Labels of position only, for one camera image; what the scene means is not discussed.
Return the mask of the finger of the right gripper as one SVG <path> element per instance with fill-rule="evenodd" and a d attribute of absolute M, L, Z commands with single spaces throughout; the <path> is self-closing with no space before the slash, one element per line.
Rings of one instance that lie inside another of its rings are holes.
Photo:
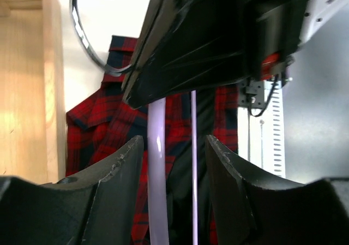
<path fill-rule="evenodd" d="M 249 75 L 245 11 L 255 0 L 150 0 L 123 82 L 134 109 Z"/>

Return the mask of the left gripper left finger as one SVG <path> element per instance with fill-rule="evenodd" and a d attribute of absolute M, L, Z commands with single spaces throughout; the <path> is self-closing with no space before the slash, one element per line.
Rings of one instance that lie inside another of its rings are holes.
<path fill-rule="evenodd" d="M 1 177 L 1 244 L 129 244 L 143 138 L 59 182 Z"/>

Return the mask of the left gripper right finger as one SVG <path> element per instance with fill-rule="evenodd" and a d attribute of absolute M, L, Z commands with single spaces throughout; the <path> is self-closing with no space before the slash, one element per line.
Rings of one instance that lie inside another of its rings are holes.
<path fill-rule="evenodd" d="M 219 244 L 348 244 L 348 179 L 300 184 L 206 138 Z"/>

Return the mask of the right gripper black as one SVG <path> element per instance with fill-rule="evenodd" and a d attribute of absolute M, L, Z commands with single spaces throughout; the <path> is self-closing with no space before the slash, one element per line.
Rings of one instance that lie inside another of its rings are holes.
<path fill-rule="evenodd" d="M 348 0 L 239 0 L 244 27 L 242 78 L 265 80 L 285 71 L 290 57 Z"/>

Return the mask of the red plaid skirt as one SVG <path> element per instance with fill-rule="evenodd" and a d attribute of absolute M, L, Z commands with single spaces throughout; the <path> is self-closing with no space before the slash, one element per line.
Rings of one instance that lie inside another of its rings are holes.
<path fill-rule="evenodd" d="M 123 77 L 105 75 L 100 88 L 67 113 L 68 161 L 72 175 L 113 154 L 136 135 L 147 135 L 147 107 L 131 109 L 122 100 Z M 238 148 L 236 85 L 196 92 L 198 242 L 217 244 L 209 197 L 205 140 L 214 135 L 229 149 Z M 191 96 L 166 98 L 165 174 L 171 244 L 192 244 Z"/>

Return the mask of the purple hanger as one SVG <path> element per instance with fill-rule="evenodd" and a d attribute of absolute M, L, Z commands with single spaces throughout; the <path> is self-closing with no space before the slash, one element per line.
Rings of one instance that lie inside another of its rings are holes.
<path fill-rule="evenodd" d="M 113 68 L 103 62 L 94 51 L 82 27 L 77 0 L 69 0 L 70 15 L 80 44 L 90 59 L 105 73 L 120 76 L 131 71 L 131 65 Z M 165 110 L 166 99 L 159 99 L 148 107 L 148 212 L 151 244 L 169 244 L 165 180 Z M 191 92 L 192 136 L 192 243 L 198 244 L 197 191 L 197 119 L 196 92 Z"/>

